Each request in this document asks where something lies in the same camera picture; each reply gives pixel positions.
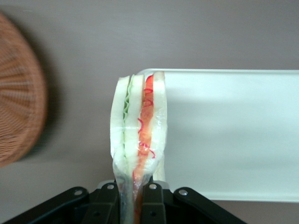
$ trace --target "woven basket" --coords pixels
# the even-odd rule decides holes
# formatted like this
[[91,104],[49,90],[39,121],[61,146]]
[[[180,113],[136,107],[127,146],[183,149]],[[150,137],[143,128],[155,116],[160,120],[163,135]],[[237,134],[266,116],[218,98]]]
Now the woven basket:
[[0,14],[0,167],[24,156],[45,122],[46,87],[18,29]]

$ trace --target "tomato slice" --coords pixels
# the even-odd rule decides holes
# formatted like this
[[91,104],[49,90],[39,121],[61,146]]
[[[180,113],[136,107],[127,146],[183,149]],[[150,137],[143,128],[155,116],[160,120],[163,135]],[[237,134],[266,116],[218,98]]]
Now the tomato slice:
[[154,75],[149,76],[145,82],[145,88],[143,91],[143,103],[141,107],[140,118],[138,118],[141,128],[139,129],[139,147],[138,147],[138,164],[133,171],[133,182],[134,182],[134,201],[135,205],[135,224],[139,223],[140,217],[140,205],[141,195],[138,195],[139,188],[142,184],[143,170],[149,153],[155,153],[150,149],[151,144],[151,119],[154,116]]

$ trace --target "metal screw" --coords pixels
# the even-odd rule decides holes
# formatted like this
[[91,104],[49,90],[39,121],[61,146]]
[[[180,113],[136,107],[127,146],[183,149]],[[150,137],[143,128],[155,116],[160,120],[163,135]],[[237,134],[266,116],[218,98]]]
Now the metal screw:
[[155,190],[155,189],[157,189],[157,185],[152,183],[152,184],[149,185],[149,189]]
[[182,196],[186,196],[188,194],[188,192],[186,190],[179,190],[178,193]]
[[75,190],[74,195],[78,196],[78,195],[81,195],[82,193],[83,193],[82,190]]
[[109,190],[112,190],[114,188],[114,185],[113,184],[109,184],[108,186],[107,186],[107,189],[109,189]]

